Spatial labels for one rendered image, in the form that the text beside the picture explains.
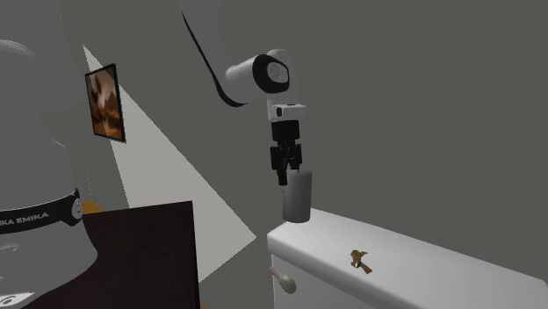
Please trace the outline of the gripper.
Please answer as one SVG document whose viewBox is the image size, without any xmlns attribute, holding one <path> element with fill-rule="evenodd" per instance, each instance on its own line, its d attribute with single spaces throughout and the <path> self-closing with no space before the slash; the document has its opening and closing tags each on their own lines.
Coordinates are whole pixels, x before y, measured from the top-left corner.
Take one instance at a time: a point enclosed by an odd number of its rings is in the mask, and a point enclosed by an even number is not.
<svg viewBox="0 0 548 309">
<path fill-rule="evenodd" d="M 288 164 L 292 170 L 298 170 L 302 164 L 301 145 L 296 144 L 300 138 L 299 121 L 284 120 L 270 124 L 272 139 L 277 146 L 270 147 L 271 168 L 276 171 L 278 184 L 286 186 L 287 182 L 287 147 Z"/>
</svg>

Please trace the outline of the grey cylinder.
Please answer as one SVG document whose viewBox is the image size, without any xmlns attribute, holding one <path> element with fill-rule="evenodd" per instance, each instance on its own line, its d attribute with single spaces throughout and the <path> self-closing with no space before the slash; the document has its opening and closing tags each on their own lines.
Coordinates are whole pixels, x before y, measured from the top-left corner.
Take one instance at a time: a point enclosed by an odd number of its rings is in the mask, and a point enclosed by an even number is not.
<svg viewBox="0 0 548 309">
<path fill-rule="evenodd" d="M 306 223 L 311 218 L 313 174 L 308 170 L 287 172 L 283 188 L 283 219 L 291 223 Z"/>
</svg>

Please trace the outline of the small brown figure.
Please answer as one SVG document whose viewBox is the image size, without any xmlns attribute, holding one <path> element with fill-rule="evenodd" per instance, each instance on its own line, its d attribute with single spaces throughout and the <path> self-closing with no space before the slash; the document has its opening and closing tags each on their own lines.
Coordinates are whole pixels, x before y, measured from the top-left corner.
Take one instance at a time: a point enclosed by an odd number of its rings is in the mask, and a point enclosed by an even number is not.
<svg viewBox="0 0 548 309">
<path fill-rule="evenodd" d="M 367 255 L 367 252 L 352 250 L 350 253 L 352 262 L 350 263 L 350 265 L 356 269 L 362 269 L 366 274 L 370 274 L 372 273 L 372 269 L 362 261 L 362 258 L 365 255 Z"/>
</svg>

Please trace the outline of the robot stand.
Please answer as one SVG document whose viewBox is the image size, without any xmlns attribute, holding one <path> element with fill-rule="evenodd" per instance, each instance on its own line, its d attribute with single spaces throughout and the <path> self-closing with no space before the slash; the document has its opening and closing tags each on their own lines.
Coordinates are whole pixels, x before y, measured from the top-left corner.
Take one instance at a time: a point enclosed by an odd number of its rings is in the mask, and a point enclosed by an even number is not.
<svg viewBox="0 0 548 309">
<path fill-rule="evenodd" d="M 86 214 L 97 260 L 22 309 L 204 309 L 190 201 Z"/>
</svg>

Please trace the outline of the white toilet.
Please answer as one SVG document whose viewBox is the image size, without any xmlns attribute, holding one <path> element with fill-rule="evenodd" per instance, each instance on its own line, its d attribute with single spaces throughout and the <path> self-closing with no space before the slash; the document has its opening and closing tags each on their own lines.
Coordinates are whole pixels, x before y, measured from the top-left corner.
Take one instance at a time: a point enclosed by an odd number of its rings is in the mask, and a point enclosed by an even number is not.
<svg viewBox="0 0 548 309">
<path fill-rule="evenodd" d="M 404 234 L 313 210 L 267 235 L 275 309 L 548 309 L 548 284 Z M 350 265 L 367 252 L 366 274 Z"/>
</svg>

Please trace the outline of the framed brown wall picture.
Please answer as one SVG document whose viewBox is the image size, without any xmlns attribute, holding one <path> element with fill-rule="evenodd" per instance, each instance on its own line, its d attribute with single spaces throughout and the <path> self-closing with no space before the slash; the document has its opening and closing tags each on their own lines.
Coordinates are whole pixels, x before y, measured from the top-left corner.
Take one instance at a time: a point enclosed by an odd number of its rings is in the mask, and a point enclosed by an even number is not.
<svg viewBox="0 0 548 309">
<path fill-rule="evenodd" d="M 116 64 L 111 63 L 87 73 L 85 82 L 93 133 L 126 143 Z"/>
</svg>

